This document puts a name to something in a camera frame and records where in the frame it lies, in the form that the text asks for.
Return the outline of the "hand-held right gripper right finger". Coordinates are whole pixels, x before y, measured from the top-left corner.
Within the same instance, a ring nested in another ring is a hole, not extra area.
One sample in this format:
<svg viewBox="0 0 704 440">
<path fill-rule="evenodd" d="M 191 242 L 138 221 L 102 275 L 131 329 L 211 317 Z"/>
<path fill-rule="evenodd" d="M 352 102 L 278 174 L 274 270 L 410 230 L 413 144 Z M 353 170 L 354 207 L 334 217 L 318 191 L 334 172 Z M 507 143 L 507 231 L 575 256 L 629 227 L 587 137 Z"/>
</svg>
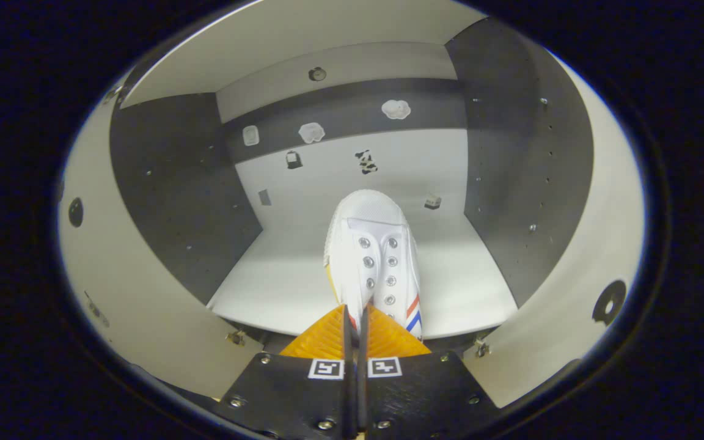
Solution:
<svg viewBox="0 0 704 440">
<path fill-rule="evenodd" d="M 391 323 L 367 306 L 357 365 L 357 423 L 364 440 L 466 440 L 491 428 L 500 409 L 457 353 L 375 356 Z"/>
</svg>

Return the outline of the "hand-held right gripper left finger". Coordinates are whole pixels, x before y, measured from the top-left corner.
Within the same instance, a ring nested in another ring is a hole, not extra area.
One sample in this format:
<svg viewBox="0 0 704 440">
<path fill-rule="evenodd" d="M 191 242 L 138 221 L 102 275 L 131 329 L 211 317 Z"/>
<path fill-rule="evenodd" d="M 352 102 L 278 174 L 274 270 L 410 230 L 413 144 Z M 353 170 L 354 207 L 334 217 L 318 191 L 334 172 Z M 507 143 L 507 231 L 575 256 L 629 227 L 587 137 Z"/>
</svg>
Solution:
<svg viewBox="0 0 704 440">
<path fill-rule="evenodd" d="M 279 353 L 254 356 L 217 414 L 274 440 L 355 440 L 353 334 L 347 307 L 335 307 Z"/>
</svg>

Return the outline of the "white cabinet door camera sticker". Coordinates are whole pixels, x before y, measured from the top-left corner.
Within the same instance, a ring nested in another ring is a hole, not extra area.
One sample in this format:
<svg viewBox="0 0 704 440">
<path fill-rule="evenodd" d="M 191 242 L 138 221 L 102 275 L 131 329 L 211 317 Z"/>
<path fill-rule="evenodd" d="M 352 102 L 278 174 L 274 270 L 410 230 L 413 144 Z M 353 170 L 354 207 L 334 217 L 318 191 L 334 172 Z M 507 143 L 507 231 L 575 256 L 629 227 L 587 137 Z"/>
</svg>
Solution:
<svg viewBox="0 0 704 440">
<path fill-rule="evenodd" d="M 114 108 L 103 98 L 92 103 L 62 171 L 56 232 L 71 304 L 127 367 L 221 398 L 263 346 L 248 337 L 233 343 L 234 326 L 196 300 L 139 233 L 112 168 Z"/>
</svg>

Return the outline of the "white cabinet door calendar sticker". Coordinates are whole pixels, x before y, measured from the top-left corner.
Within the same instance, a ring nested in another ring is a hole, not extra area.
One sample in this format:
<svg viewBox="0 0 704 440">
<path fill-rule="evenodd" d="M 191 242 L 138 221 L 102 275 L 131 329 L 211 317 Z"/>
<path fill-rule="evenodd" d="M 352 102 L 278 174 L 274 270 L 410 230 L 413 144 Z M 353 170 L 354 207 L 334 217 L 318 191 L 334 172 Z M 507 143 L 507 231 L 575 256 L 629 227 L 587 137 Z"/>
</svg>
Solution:
<svg viewBox="0 0 704 440">
<path fill-rule="evenodd" d="M 575 234 L 536 293 L 486 338 L 489 353 L 464 354 L 467 369 L 498 408 L 597 345 L 608 329 L 592 317 L 599 296 L 615 281 L 632 286 L 646 248 L 647 197 L 632 145 L 598 92 L 572 67 L 562 62 L 562 68 L 590 116 L 590 191 Z"/>
</svg>

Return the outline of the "white canvas shoe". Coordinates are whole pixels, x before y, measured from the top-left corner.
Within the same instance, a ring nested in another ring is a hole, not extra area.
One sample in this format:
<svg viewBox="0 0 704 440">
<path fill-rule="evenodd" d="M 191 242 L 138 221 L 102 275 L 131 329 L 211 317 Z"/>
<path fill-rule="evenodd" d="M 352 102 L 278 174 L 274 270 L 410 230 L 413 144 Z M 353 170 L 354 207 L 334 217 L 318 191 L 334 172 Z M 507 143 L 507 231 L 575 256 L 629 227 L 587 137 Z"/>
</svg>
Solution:
<svg viewBox="0 0 704 440">
<path fill-rule="evenodd" d="M 354 326 L 366 306 L 423 338 L 416 240 L 402 209 L 385 193 L 362 189 L 336 206 L 322 263 Z"/>
</svg>

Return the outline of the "white shoe cabinet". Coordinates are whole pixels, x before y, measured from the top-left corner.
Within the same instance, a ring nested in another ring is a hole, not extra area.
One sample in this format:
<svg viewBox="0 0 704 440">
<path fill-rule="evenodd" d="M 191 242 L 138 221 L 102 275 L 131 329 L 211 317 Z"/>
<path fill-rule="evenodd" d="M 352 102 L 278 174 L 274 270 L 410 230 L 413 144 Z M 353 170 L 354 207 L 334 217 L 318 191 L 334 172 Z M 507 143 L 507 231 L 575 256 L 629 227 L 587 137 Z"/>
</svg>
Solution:
<svg viewBox="0 0 704 440">
<path fill-rule="evenodd" d="M 393 199 L 417 240 L 430 347 L 513 317 L 578 227 L 597 158 L 589 112 L 544 48 L 486 18 L 445 45 L 376 43 L 258 72 L 238 92 L 115 109 L 123 203 L 167 272 L 252 336 L 336 304 L 325 231 L 349 193 Z"/>
</svg>

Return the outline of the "white cabinet shelf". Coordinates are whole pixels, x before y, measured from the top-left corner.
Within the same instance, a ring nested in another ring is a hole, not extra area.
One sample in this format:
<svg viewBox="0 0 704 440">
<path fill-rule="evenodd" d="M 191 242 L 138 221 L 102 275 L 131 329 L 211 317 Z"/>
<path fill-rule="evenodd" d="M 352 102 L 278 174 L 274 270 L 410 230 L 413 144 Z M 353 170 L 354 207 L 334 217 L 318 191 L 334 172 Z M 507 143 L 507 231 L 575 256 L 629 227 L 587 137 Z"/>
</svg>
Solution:
<svg viewBox="0 0 704 440">
<path fill-rule="evenodd" d="M 215 92 L 297 56 L 361 43 L 443 45 L 483 12 L 457 0 L 254 0 L 182 37 L 123 99 Z"/>
</svg>

